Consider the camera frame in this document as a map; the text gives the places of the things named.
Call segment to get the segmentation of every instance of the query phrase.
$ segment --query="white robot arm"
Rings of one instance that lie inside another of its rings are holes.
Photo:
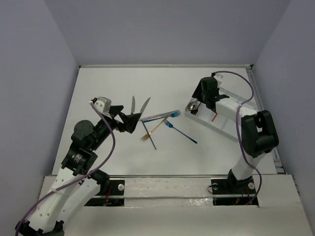
[[[90,103],[101,116],[101,120],[95,126],[88,120],[82,120],[75,125],[71,136],[72,144],[62,161],[55,182],[45,197],[33,206],[36,207],[35,211],[27,219],[26,214],[18,223],[16,236],[18,233],[23,236],[64,236],[65,227],[88,200],[100,190],[102,193],[109,190],[109,175],[99,168],[90,171],[97,158],[93,151],[114,129],[132,133],[141,113],[125,115],[121,112],[123,106],[111,106],[111,100],[104,97],[95,98]],[[123,122],[115,120],[117,115]]]
[[[220,71],[213,73],[211,77],[201,79],[192,97],[204,103],[213,112],[223,115],[241,126],[242,135],[239,136],[239,141],[241,149],[244,150],[244,156],[242,155],[237,164],[229,171],[224,185],[216,186],[216,188],[228,188],[231,192],[236,192],[247,186],[257,164],[279,144],[279,139],[269,111],[256,111],[243,107],[227,95],[219,94],[219,85],[223,80],[223,76],[219,73],[236,74]]]

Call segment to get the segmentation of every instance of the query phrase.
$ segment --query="gray wall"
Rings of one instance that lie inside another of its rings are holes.
[[[78,66],[44,1],[0,1],[0,235],[51,172]]]
[[[80,65],[255,63],[290,0],[45,0]]]
[[[293,0],[254,66],[277,126],[283,165],[294,174],[315,233],[315,1]]]

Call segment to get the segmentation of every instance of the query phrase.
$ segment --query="fork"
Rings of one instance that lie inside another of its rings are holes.
[[[177,117],[181,114],[181,111],[178,111],[178,112],[175,112],[173,114],[170,114],[169,116],[166,116],[166,117]],[[146,122],[150,122],[150,121],[153,121],[153,120],[157,120],[157,119],[163,119],[165,117],[159,117],[159,118],[155,118],[155,119],[147,119],[147,120],[144,120],[143,122],[146,123]]]
[[[175,128],[168,120],[165,120],[164,123],[165,123],[168,127],[177,130],[177,131],[180,132],[182,135],[184,135],[185,137],[187,137],[187,138],[189,138],[190,140],[192,140],[195,144],[197,144],[197,142],[196,142],[194,139],[192,139],[191,137],[188,137],[188,136],[187,136],[186,134],[184,134],[182,131],[179,131],[179,130],[178,130],[177,128]]]
[[[168,118],[168,117],[165,117],[150,133],[146,134],[146,135],[143,136],[141,139],[142,139],[143,141],[147,140],[147,139],[151,136],[151,134],[152,134],[163,122],[165,122],[165,121],[167,120],[167,118]]]

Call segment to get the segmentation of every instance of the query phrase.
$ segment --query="purple cable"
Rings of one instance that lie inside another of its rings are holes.
[[[115,145],[116,145],[116,139],[115,139],[115,135],[114,135],[114,132],[112,130],[112,128],[110,127],[109,123],[107,122],[107,120],[103,117],[103,115],[95,108],[94,104],[91,102],[90,103],[91,107],[93,108],[93,110],[101,117],[101,119],[104,121],[105,125],[107,126],[107,128],[109,129],[109,132],[111,133],[112,137],[113,137],[113,145],[112,145],[112,149],[110,150],[108,156],[106,157],[106,159],[98,166],[96,167],[94,170],[90,171],[89,173],[87,173],[86,175],[72,181],[72,182],[69,182],[59,188],[56,188],[57,191],[61,190],[61,189],[64,189],[64,188],[67,188],[69,187],[70,185],[73,185],[85,178],[87,178],[88,176],[91,176],[93,175],[96,171],[98,171],[107,161],[108,159],[111,157],[111,155],[113,154],[113,151],[115,149]],[[19,230],[22,226],[22,224],[24,223],[24,221],[26,220],[26,218],[28,217],[28,215],[32,212],[33,209],[35,209],[37,207],[38,204],[40,204],[42,201],[44,201],[46,198],[48,198],[49,196],[51,196],[54,192],[51,191],[49,193],[47,193],[44,197],[42,197],[41,199],[39,199],[37,201],[37,203],[35,203],[26,213],[25,215],[23,216],[23,218],[21,219],[21,221],[19,222],[18,226],[16,227],[16,231],[15,231],[15,236],[19,236]]]
[[[239,129],[239,116],[240,116],[239,113],[240,113],[241,107],[242,107],[245,103],[251,101],[251,100],[254,98],[254,89],[253,89],[252,85],[250,84],[250,82],[249,82],[247,79],[245,79],[244,76],[242,76],[242,75],[240,75],[240,74],[238,74],[238,73],[235,73],[235,72],[232,72],[232,71],[224,71],[224,70],[223,70],[223,71],[216,71],[216,72],[214,72],[214,74],[216,74],[216,73],[229,73],[229,74],[237,75],[237,76],[241,77],[243,80],[245,80],[245,82],[250,86],[251,91],[252,91],[251,97],[250,97],[249,99],[247,99],[246,101],[242,102],[242,103],[238,106],[238,108],[237,108],[237,110],[236,110],[236,119],[235,119],[236,133],[237,133],[238,143],[239,143],[240,148],[241,148],[242,156],[243,156],[243,158],[244,158],[246,164],[247,164],[249,167],[251,167],[251,168],[253,168],[254,170],[256,170],[256,172],[257,172],[258,175],[259,175],[259,186],[258,186],[258,188],[257,188],[256,194],[252,197],[252,199],[251,199],[248,203],[245,204],[245,205],[249,205],[249,204],[257,197],[258,193],[260,192],[261,184],[262,184],[262,176],[261,176],[261,173],[259,172],[259,170],[258,170],[255,166],[253,166],[251,163],[249,163],[248,160],[247,160],[247,158],[246,158],[246,156],[245,156],[245,151],[244,151],[244,148],[243,148],[242,139],[241,139],[241,135],[240,135],[240,129]]]

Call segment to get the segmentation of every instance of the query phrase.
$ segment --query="purple wire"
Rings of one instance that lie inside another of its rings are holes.
[[[258,188],[257,188],[257,191],[256,191],[255,195],[252,197],[252,199],[251,199],[248,203],[245,204],[245,205],[249,205],[249,204],[257,197],[258,193],[260,192],[261,184],[262,184],[262,176],[261,176],[261,173],[259,172],[259,170],[258,170],[255,166],[253,166],[251,163],[249,163],[248,160],[247,160],[247,158],[246,158],[246,156],[245,156],[245,151],[244,151],[244,148],[243,148],[242,139],[241,139],[241,135],[240,135],[240,128],[239,128],[239,116],[240,116],[239,113],[240,113],[241,107],[242,107],[245,103],[251,101],[251,100],[254,98],[254,89],[253,89],[252,85],[250,84],[250,82],[249,82],[244,76],[242,76],[242,75],[240,75],[240,74],[238,74],[238,73],[235,73],[235,72],[232,72],[232,71],[224,71],[224,70],[223,70],[223,71],[216,71],[216,72],[214,72],[214,74],[216,74],[216,73],[229,73],[229,74],[237,75],[237,76],[241,77],[243,80],[245,80],[245,82],[250,86],[251,91],[252,91],[251,97],[250,97],[249,99],[247,99],[246,101],[242,102],[242,103],[238,106],[238,108],[237,108],[237,110],[236,110],[236,119],[235,119],[236,133],[237,133],[238,143],[239,143],[240,148],[241,148],[242,156],[243,156],[243,158],[244,158],[246,164],[247,164],[249,167],[251,167],[251,168],[253,168],[254,170],[256,170],[256,172],[257,172],[258,175],[259,175],[259,186],[258,186]]]
[[[104,118],[104,116],[95,108],[93,103],[90,103],[91,107],[93,108],[93,110],[100,116],[100,118],[104,121],[105,125],[107,126],[107,128],[109,129],[109,132],[111,133],[112,137],[113,137],[113,145],[112,145],[112,149],[110,150],[108,156],[106,157],[106,159],[98,166],[96,167],[94,170],[90,171],[89,173],[87,173],[86,175],[72,181],[69,182],[59,188],[56,188],[57,191],[67,188],[70,185],[73,185],[85,178],[87,178],[88,176],[93,175],[96,171],[98,171],[107,161],[108,159],[111,157],[111,155],[113,154],[113,151],[115,149],[115,145],[116,145],[116,139],[115,139],[115,135],[114,132],[112,130],[112,128],[110,127],[109,123],[107,122],[107,120]],[[39,199],[23,216],[23,218],[21,219],[21,221],[19,222],[18,226],[16,227],[16,231],[15,231],[15,236],[19,236],[19,231],[20,228],[22,226],[22,224],[24,223],[24,221],[26,220],[26,218],[28,217],[28,215],[37,207],[38,204],[40,204],[42,201],[44,201],[46,198],[48,198],[49,196],[51,196],[54,193],[54,191],[51,191],[49,193],[47,193],[44,197],[42,197],[41,199]]]

